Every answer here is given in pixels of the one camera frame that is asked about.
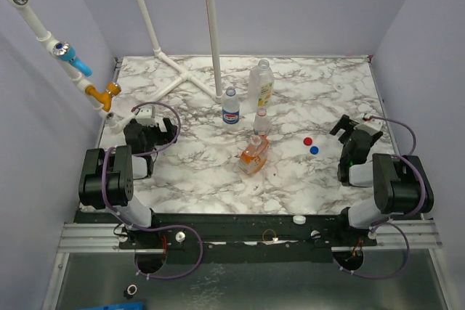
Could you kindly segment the blue bottle cap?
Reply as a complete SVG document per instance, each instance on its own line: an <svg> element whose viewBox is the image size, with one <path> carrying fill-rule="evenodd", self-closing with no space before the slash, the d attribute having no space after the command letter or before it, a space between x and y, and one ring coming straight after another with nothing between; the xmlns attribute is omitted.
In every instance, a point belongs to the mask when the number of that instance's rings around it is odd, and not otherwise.
<svg viewBox="0 0 465 310"><path fill-rule="evenodd" d="M310 153L316 155L319 153L319 148L317 146L311 146Z"/></svg>

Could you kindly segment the red bottle cap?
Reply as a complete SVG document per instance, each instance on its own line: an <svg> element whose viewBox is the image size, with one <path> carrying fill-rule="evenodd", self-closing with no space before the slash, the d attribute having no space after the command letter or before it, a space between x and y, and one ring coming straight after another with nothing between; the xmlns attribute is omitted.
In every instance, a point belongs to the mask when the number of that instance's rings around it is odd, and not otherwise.
<svg viewBox="0 0 465 310"><path fill-rule="evenodd" d="M305 137L303 143L304 143L305 145L307 145L307 146L310 146L310 145L312 145L313 140L312 140L311 137Z"/></svg>

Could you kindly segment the clear bottle blue label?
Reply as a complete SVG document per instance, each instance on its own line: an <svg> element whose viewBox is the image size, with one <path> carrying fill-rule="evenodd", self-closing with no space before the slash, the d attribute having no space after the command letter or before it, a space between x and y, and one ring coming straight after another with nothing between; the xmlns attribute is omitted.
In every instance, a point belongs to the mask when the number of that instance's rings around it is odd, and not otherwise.
<svg viewBox="0 0 465 310"><path fill-rule="evenodd" d="M240 120L240 101L235 87L227 87L222 95L222 123L237 126Z"/></svg>

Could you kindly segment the small bottle red label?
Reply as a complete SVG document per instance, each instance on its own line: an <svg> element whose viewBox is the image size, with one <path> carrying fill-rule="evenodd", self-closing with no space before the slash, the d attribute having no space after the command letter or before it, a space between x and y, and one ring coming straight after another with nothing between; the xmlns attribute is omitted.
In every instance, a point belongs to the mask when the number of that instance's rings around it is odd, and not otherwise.
<svg viewBox="0 0 465 310"><path fill-rule="evenodd" d="M255 135L261 135L267 137L270 132L271 121L267 114L267 110L259 108L256 112L253 131Z"/></svg>

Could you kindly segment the crushed bottle orange label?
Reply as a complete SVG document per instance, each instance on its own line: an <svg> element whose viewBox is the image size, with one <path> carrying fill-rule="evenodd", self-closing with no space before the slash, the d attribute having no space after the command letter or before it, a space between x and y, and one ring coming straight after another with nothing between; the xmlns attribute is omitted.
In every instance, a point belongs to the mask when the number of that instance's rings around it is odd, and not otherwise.
<svg viewBox="0 0 465 310"><path fill-rule="evenodd" d="M239 168L245 174L252 175L259 171L267 161L269 141L263 135L253 135L245 150L239 157Z"/></svg>

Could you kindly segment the clear bottle yellow label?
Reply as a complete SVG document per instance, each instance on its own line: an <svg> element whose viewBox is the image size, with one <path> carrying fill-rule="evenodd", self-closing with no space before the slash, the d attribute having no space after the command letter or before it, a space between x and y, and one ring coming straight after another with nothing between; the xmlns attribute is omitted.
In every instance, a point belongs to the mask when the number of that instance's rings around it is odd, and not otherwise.
<svg viewBox="0 0 465 310"><path fill-rule="evenodd" d="M271 104L275 77L266 59L258 61L248 77L248 101L253 111L267 109Z"/></svg>

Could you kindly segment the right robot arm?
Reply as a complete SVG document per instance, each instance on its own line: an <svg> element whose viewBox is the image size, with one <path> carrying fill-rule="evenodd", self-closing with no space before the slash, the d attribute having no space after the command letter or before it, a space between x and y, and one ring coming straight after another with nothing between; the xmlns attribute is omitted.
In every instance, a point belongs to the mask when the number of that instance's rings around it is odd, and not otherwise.
<svg viewBox="0 0 465 310"><path fill-rule="evenodd" d="M371 152L383 135L383 122L395 123L409 131L413 144L408 154ZM339 244L352 245L359 240L360 229L373 229L393 216L409 219L433 209L434 193L420 158L413 154L417 138L410 126L377 115L366 115L362 123L343 115L330 134L335 136L339 131L342 132L339 182L346 187L373 189L371 199L341 212L347 220L334 228Z"/></svg>

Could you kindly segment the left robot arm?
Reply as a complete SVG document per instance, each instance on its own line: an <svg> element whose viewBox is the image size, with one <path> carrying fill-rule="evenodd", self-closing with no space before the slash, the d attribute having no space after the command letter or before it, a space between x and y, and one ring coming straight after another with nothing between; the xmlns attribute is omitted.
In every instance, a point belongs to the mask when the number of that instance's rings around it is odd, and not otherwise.
<svg viewBox="0 0 465 310"><path fill-rule="evenodd" d="M158 151L177 141L179 127L169 118L164 127L146 126L135 119L124 128L126 144L109 151L86 151L78 184L82 205L105 210L120 219L145 248L154 248L161 239L152 209L135 196L134 182L152 176Z"/></svg>

